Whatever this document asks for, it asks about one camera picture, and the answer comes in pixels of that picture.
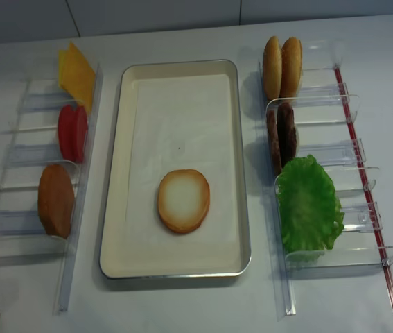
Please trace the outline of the front red tomato slice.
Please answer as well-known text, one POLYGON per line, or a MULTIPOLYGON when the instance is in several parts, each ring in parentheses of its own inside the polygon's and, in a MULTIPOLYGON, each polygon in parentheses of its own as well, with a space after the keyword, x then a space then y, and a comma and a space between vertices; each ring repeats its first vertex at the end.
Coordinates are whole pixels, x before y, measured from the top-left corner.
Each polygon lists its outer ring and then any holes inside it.
POLYGON ((84 160, 84 146, 88 131, 87 113, 83 106, 78 106, 73 118, 73 154, 75 162, 82 163, 84 160))

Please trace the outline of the right brown meat patty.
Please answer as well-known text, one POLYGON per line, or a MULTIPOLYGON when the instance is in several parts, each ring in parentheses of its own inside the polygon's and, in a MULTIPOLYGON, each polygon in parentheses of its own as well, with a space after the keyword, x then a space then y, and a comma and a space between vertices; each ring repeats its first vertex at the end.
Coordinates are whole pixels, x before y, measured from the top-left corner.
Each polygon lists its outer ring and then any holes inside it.
POLYGON ((284 167, 297 153, 297 131, 295 127, 294 112, 288 103, 282 103, 277 110, 277 132, 279 137, 279 150, 281 164, 284 167))

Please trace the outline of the front yellow cheese slice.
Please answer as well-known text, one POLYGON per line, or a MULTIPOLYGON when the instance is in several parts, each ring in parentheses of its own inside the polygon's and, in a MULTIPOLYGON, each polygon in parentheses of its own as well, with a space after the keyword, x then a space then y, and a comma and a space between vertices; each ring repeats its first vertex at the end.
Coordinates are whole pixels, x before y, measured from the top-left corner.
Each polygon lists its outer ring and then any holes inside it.
POLYGON ((79 48, 70 42, 67 48, 62 73, 64 89, 80 106, 84 106, 87 115, 91 114, 96 73, 79 48))

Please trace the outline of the golden bun half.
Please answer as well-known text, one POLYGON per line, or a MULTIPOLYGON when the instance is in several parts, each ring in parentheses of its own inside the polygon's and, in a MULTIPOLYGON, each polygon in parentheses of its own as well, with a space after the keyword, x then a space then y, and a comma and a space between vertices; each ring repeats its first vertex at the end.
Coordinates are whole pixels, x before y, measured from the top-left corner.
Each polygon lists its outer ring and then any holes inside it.
POLYGON ((281 90, 282 59, 277 36, 272 36, 263 52, 263 88, 269 101, 277 99, 281 90))
POLYGON ((302 43, 296 37, 288 38, 281 49, 282 77, 281 98, 297 94, 302 74, 302 43))

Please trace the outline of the cream metal baking tray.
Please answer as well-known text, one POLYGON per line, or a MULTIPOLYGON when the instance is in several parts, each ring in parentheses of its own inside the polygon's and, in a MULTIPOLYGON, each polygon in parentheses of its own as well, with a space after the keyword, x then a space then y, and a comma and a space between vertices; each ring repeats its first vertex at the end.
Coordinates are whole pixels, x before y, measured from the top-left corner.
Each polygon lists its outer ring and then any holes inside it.
POLYGON ((115 136, 112 142, 112 162, 107 183, 99 256, 99 266, 103 275, 113 280, 234 277, 247 268, 250 258, 250 231, 236 65, 230 60, 222 59, 128 67, 121 77, 115 136), (227 75, 231 85, 238 213, 236 240, 220 245, 195 243, 150 245, 146 241, 135 239, 128 234, 126 213, 140 82, 216 74, 227 75))

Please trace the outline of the clear acrylic rack left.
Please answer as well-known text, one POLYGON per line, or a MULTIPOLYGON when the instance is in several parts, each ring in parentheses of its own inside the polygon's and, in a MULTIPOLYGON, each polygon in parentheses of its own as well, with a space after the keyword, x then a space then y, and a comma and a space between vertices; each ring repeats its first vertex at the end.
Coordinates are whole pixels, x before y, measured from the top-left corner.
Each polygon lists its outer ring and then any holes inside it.
POLYGON ((0 158, 0 265, 60 258, 62 265, 54 309, 59 314, 69 308, 103 72, 100 67, 96 68, 82 163, 63 158, 57 134, 61 108, 68 105, 76 108, 76 101, 57 86, 54 78, 26 79, 23 84, 17 115, 4 130, 10 141, 3 147, 0 158), (66 239, 45 233, 37 213, 40 176, 50 164, 60 164, 66 169, 75 194, 71 233, 66 239))

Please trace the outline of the rear red tomato slice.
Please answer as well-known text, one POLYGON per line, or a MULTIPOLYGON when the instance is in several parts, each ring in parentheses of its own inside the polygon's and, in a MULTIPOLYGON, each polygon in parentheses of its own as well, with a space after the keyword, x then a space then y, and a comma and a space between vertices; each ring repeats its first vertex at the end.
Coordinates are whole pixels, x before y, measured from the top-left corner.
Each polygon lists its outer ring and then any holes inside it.
POLYGON ((64 159, 75 161, 72 141, 72 126, 74 109, 71 105, 65 105, 58 117, 58 143, 64 159))

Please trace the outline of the white parchment paper sheet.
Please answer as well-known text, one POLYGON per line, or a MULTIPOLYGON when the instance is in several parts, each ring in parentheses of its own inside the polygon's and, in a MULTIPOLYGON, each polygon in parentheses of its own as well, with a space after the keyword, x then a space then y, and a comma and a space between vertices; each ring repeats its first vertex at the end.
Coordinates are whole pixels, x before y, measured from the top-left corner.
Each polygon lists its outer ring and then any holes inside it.
POLYGON ((223 244, 236 240, 236 167, 231 85, 227 75, 143 80, 130 163, 126 228, 150 245, 223 244), (157 189, 176 169, 195 169, 210 186, 202 225, 177 236, 161 223, 157 189))

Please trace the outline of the brown bread slice rear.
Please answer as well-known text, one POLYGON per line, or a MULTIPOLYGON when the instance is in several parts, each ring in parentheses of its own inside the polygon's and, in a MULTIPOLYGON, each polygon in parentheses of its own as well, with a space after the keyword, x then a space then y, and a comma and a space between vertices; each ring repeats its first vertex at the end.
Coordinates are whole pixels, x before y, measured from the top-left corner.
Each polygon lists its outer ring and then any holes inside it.
POLYGON ((68 238, 74 199, 67 170, 60 164, 46 166, 38 186, 37 211, 48 235, 68 238))

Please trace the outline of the brown meat patty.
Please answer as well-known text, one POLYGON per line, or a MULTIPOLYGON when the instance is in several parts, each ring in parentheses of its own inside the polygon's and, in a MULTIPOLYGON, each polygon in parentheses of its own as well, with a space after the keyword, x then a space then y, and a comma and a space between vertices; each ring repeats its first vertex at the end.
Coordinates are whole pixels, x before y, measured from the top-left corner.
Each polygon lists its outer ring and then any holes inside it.
POLYGON ((277 122, 275 118, 275 111, 268 110, 266 114, 266 123, 268 129, 268 143, 270 147, 270 156, 275 176, 281 173, 281 156, 279 149, 279 138, 277 132, 277 122))
POLYGON ((279 150, 281 164, 284 167, 297 153, 297 131, 295 127, 294 112, 288 103, 282 103, 277 110, 277 132, 279 137, 279 150))

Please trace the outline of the left golden bun half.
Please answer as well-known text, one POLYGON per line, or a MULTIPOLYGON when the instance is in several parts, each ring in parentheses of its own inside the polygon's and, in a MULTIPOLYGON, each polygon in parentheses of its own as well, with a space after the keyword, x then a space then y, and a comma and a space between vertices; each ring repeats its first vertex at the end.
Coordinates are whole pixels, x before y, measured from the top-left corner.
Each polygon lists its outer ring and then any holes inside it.
POLYGON ((272 36, 263 52, 263 88, 269 101, 277 99, 281 90, 282 59, 277 36, 272 36))

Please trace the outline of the rear yellow cheese slice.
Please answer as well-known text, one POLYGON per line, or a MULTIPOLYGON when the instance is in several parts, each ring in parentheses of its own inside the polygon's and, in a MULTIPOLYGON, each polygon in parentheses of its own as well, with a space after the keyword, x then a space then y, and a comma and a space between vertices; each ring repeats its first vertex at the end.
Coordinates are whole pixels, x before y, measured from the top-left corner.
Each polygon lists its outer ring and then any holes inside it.
POLYGON ((59 88, 62 88, 62 73, 63 73, 66 54, 67 54, 66 50, 58 51, 58 87, 59 88))

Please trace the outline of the clear acrylic rack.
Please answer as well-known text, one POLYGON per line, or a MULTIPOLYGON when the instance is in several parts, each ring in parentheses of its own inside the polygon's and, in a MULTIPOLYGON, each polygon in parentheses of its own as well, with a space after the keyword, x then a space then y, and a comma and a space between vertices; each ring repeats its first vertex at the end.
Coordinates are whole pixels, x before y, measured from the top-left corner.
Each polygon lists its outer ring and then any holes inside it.
POLYGON ((300 280, 326 282, 380 274, 393 309, 393 246, 383 241, 377 202, 372 195, 378 180, 377 167, 367 166, 361 139, 355 131, 359 98, 350 94, 340 73, 341 46, 336 41, 302 42, 302 74, 294 97, 269 101, 263 88, 263 56, 258 62, 261 94, 263 154, 262 196, 272 264, 277 316, 296 312, 293 283, 300 280), (344 212, 344 230, 331 250, 286 253, 281 236, 281 219, 268 143, 266 114, 288 102, 297 131, 296 157, 312 155, 323 166, 335 186, 344 212))
POLYGON ((82 163, 63 158, 57 134, 61 108, 68 105, 76 108, 76 101, 57 86, 54 78, 26 79, 23 84, 17 115, 4 130, 10 141, 3 147, 0 158, 0 265, 60 258, 62 265, 54 309, 59 314, 69 308, 103 72, 100 67, 96 68, 82 163), (75 194, 71 233, 66 239, 45 233, 37 213, 40 176, 50 164, 60 164, 66 169, 75 194))

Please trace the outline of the left brown meat patty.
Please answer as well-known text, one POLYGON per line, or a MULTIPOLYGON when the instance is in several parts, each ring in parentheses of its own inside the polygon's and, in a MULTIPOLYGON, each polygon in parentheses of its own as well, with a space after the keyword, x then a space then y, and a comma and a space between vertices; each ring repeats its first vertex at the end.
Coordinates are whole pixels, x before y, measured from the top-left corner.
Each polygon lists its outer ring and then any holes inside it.
POLYGON ((279 149, 279 138, 277 132, 277 122, 275 118, 275 111, 268 110, 266 114, 266 123, 268 129, 268 143, 270 147, 270 156, 275 176, 281 173, 281 156, 279 149))

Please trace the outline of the red tomato slice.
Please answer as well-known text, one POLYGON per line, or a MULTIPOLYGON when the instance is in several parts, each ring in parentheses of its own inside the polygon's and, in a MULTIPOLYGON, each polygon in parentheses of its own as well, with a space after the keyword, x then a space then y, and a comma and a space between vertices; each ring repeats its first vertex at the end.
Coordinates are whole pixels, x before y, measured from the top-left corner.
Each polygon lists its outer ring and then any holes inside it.
POLYGON ((65 105, 58 117, 58 143, 64 159, 75 161, 72 141, 72 126, 74 109, 71 105, 65 105))
POLYGON ((75 162, 82 163, 84 160, 84 146, 88 131, 87 113, 83 106, 78 106, 73 118, 73 154, 75 162))

